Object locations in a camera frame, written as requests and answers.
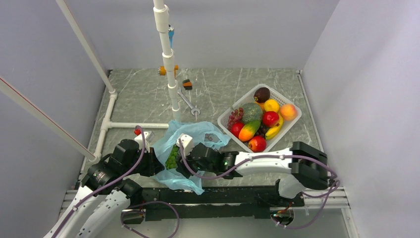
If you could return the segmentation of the green fake grapes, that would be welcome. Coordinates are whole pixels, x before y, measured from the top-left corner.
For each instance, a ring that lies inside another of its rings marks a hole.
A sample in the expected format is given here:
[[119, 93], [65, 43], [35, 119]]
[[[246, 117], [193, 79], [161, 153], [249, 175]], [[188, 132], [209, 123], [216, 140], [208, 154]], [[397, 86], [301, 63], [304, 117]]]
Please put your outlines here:
[[178, 151], [179, 151], [179, 147], [174, 145], [171, 149], [171, 152], [170, 152], [166, 162], [165, 162], [165, 168], [167, 170], [177, 168]]

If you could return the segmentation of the light blue plastic bag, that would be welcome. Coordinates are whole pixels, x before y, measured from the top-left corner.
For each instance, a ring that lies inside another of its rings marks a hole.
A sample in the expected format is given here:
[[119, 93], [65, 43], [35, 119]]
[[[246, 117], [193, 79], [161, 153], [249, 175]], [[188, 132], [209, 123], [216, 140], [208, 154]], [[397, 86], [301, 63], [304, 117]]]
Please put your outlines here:
[[[215, 150], [226, 146], [230, 140], [228, 135], [224, 134], [211, 122], [180, 123], [171, 120], [168, 123], [168, 129], [164, 136], [152, 145], [159, 162], [164, 164], [167, 161], [172, 147], [176, 144], [177, 138], [181, 134], [191, 136], [195, 146], [202, 143]], [[152, 179], [166, 185], [172, 190], [188, 190], [193, 191], [197, 195], [201, 195], [204, 192], [200, 178], [196, 176], [185, 178], [185, 176], [174, 169], [164, 169], [153, 176]]]

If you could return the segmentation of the orange fake fruit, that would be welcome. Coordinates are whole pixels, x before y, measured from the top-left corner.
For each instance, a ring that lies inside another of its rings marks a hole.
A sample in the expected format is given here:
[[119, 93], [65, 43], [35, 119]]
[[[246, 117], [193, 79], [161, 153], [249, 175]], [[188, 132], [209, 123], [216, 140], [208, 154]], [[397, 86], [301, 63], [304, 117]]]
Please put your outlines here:
[[261, 125], [260, 120], [253, 120], [253, 121], [248, 122], [242, 127], [238, 135], [238, 139], [242, 142], [251, 140], [256, 134], [256, 132], [258, 131], [260, 125]]

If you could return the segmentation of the red yellow fake apple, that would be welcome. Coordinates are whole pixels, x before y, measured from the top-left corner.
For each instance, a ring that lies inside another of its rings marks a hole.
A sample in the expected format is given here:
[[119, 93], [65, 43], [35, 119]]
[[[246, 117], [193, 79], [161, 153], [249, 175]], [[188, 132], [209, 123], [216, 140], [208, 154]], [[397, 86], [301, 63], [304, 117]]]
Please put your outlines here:
[[262, 152], [266, 149], [266, 140], [262, 136], [254, 136], [248, 142], [248, 148], [255, 153]]

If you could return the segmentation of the fake peach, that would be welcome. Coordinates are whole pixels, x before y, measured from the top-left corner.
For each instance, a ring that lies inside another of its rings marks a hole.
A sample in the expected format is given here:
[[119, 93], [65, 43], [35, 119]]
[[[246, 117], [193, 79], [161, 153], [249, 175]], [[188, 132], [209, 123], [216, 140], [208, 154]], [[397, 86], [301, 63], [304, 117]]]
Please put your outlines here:
[[298, 111], [293, 104], [284, 104], [280, 107], [279, 113], [285, 121], [294, 120], [298, 116]]

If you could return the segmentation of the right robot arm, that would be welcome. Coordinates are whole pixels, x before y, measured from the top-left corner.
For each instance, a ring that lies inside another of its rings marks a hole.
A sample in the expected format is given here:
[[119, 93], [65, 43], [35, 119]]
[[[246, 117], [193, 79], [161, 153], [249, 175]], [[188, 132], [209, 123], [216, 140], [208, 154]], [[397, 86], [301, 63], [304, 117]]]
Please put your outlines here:
[[178, 139], [177, 170], [186, 178], [233, 179], [261, 173], [283, 174], [276, 182], [273, 200], [284, 206], [305, 189], [325, 190], [329, 185], [327, 155], [296, 141], [290, 148], [273, 152], [219, 152], [187, 139]]

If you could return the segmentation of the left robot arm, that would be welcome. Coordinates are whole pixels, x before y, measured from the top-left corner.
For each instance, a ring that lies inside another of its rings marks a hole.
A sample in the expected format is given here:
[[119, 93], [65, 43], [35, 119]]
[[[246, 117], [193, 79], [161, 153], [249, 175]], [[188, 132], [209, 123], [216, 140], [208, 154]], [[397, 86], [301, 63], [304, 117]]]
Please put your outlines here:
[[45, 236], [96, 237], [124, 209], [136, 208], [143, 201], [142, 187], [128, 176], [152, 177], [164, 169], [146, 142], [123, 139], [88, 169], [72, 202]]

